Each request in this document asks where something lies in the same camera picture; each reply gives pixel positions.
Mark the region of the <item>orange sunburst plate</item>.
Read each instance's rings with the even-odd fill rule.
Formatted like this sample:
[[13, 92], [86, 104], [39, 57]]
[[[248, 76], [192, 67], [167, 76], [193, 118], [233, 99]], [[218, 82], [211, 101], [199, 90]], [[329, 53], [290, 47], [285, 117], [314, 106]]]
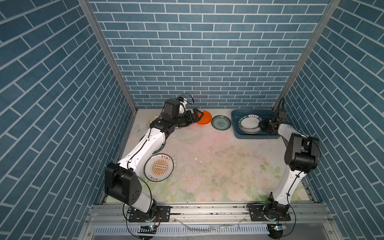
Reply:
[[162, 182], [170, 177], [174, 166], [174, 161], [169, 155], [156, 154], [147, 160], [144, 174], [151, 182]]

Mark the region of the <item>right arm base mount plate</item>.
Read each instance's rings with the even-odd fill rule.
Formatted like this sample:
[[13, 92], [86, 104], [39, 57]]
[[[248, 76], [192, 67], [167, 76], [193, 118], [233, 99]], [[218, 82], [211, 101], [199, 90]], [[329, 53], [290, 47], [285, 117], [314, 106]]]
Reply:
[[249, 205], [247, 206], [252, 222], [262, 221], [291, 221], [291, 216], [288, 212], [289, 206], [283, 205], [282, 207], [266, 207], [265, 205]]

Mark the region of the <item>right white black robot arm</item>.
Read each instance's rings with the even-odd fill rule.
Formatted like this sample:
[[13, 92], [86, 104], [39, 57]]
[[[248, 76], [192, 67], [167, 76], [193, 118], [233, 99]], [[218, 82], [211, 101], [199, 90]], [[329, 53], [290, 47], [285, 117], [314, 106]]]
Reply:
[[266, 201], [266, 210], [287, 212], [292, 194], [299, 182], [314, 170], [321, 158], [320, 141], [297, 130], [293, 124], [277, 122], [272, 118], [259, 123], [260, 129], [267, 134], [277, 134], [288, 141], [284, 155], [285, 170], [278, 187], [270, 193]]

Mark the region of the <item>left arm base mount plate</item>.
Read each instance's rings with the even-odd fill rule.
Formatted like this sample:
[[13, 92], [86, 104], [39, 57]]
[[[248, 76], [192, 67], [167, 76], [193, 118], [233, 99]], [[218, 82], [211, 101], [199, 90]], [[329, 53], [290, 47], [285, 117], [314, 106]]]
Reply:
[[170, 220], [170, 206], [156, 206], [151, 208], [149, 213], [144, 213], [133, 207], [128, 211], [128, 221], [130, 223], [144, 223], [144, 222], [160, 222], [167, 223]]

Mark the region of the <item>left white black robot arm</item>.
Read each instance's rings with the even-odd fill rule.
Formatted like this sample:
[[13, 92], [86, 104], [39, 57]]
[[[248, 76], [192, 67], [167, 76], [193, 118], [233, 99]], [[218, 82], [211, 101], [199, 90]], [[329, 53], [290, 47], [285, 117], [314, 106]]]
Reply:
[[140, 142], [116, 164], [105, 168], [105, 194], [146, 214], [150, 219], [156, 213], [156, 201], [152, 195], [143, 193], [144, 181], [139, 178], [147, 162], [172, 134], [175, 129], [188, 127], [199, 122], [204, 113], [198, 109], [181, 113], [163, 112], [151, 122], [150, 128]]

